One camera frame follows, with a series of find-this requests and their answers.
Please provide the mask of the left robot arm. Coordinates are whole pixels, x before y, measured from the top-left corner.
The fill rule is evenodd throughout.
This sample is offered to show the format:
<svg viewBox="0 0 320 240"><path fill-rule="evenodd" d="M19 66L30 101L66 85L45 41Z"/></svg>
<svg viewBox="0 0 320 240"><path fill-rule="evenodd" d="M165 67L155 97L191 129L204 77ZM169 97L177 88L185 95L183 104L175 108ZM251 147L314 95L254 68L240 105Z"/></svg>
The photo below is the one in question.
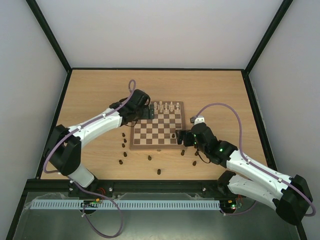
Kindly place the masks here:
<svg viewBox="0 0 320 240"><path fill-rule="evenodd" d="M89 187L95 176L82 163L82 149L104 133L128 123L150 119L151 98L140 89L129 97L112 103L97 116L70 127L57 125L45 146L43 172L60 173L83 188Z"/></svg>

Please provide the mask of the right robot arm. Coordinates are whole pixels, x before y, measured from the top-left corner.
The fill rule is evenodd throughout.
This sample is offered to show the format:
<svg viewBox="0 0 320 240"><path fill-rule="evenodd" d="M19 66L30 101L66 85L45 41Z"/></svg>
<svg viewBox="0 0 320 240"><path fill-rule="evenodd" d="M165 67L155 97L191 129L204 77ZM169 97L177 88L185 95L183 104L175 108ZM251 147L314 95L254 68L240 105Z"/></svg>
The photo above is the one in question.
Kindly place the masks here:
<svg viewBox="0 0 320 240"><path fill-rule="evenodd" d="M294 226L304 217L315 215L312 195L303 177L291 177L260 164L235 145L218 140L203 122L189 130L176 130L175 135L179 145L196 147L210 163L226 168L218 183L222 195L233 193L251 198Z"/></svg>

